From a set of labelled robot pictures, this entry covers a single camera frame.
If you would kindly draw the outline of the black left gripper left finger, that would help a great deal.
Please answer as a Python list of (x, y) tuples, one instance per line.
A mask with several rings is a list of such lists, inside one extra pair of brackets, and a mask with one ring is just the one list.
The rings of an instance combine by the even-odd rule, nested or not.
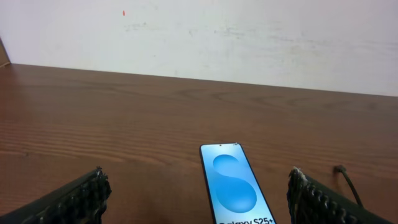
[(53, 192), (1, 216), (1, 223), (101, 224), (111, 194), (108, 176), (101, 167)]

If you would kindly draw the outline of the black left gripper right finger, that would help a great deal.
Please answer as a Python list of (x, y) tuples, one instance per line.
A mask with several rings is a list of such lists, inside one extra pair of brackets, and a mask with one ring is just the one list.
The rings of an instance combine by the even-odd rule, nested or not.
[(369, 212), (343, 166), (335, 166), (333, 173), (342, 174), (355, 202), (336, 193), (327, 186), (294, 167), (289, 174), (287, 202), (293, 224), (389, 224), (390, 222)]

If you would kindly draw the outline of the blue screen Galaxy smartphone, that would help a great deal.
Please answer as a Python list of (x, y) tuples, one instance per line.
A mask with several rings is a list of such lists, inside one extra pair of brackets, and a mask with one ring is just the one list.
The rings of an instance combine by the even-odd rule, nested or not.
[(215, 223), (275, 223), (240, 144), (204, 144), (200, 157)]

